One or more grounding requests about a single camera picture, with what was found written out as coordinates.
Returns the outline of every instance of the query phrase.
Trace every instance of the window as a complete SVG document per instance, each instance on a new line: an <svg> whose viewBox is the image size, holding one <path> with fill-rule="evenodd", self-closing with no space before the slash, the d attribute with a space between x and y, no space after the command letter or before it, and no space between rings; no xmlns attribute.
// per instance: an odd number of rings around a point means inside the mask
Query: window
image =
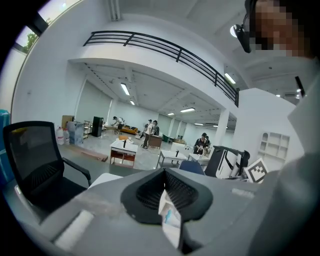
<svg viewBox="0 0 320 256"><path fill-rule="evenodd" d="M25 26L15 42L22 46L19 50L27 54L37 39L38 36L30 28Z"/></svg>

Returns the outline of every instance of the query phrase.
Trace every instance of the mesh chair back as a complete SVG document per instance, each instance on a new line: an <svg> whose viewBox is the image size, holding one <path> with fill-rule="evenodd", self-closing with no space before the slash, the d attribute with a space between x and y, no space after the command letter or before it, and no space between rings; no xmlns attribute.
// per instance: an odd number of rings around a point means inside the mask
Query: mesh chair back
<svg viewBox="0 0 320 256"><path fill-rule="evenodd" d="M52 122L8 125L3 129L3 140L15 179L29 200L62 178L64 163Z"/></svg>

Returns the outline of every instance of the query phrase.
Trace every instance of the blue container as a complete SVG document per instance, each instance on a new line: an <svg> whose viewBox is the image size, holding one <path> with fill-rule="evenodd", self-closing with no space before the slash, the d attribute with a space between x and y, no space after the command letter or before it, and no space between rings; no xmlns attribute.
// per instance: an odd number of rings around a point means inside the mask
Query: blue container
<svg viewBox="0 0 320 256"><path fill-rule="evenodd" d="M3 128L10 124L10 114L8 111L0 109L0 187L2 188L15 176L12 172L7 152L4 144Z"/></svg>

